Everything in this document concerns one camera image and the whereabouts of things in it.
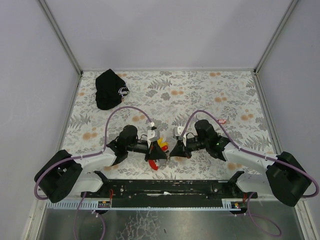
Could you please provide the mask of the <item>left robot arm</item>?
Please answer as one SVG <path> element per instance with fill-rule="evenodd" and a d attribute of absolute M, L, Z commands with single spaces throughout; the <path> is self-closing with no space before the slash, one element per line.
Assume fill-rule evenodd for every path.
<path fill-rule="evenodd" d="M 68 196 L 83 192 L 97 192 L 103 186 L 103 167 L 123 162 L 129 152 L 143 154 L 144 160 L 155 165 L 164 164 L 168 157 L 160 147 L 160 132 L 152 127 L 147 139 L 138 138 L 138 130 L 126 125 L 104 150 L 72 156 L 65 149 L 58 151 L 35 175 L 35 188 L 44 193 L 43 199 L 58 203 Z"/>

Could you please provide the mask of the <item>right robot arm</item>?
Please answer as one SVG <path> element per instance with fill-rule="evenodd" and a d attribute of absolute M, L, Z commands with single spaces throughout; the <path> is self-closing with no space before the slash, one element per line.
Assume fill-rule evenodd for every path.
<path fill-rule="evenodd" d="M 281 203 L 294 207 L 312 183 L 302 166 L 288 152 L 264 154 L 235 146 L 229 138 L 219 135 L 205 119 L 197 121 L 194 127 L 197 134 L 191 138 L 184 133 L 184 127 L 173 129 L 176 145 L 169 155 L 189 159 L 192 152 L 206 150 L 215 159 L 256 171 L 257 174 L 244 172 L 235 178 L 235 184 L 242 192 L 273 195 Z"/>

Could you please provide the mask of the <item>red key tag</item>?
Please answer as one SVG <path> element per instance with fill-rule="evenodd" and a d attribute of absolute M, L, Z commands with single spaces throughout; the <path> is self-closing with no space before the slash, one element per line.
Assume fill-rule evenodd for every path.
<path fill-rule="evenodd" d="M 226 123 L 226 120 L 225 120 L 225 119 L 219 119 L 218 122 L 219 122 L 220 124 L 225 124 L 225 123 Z"/>

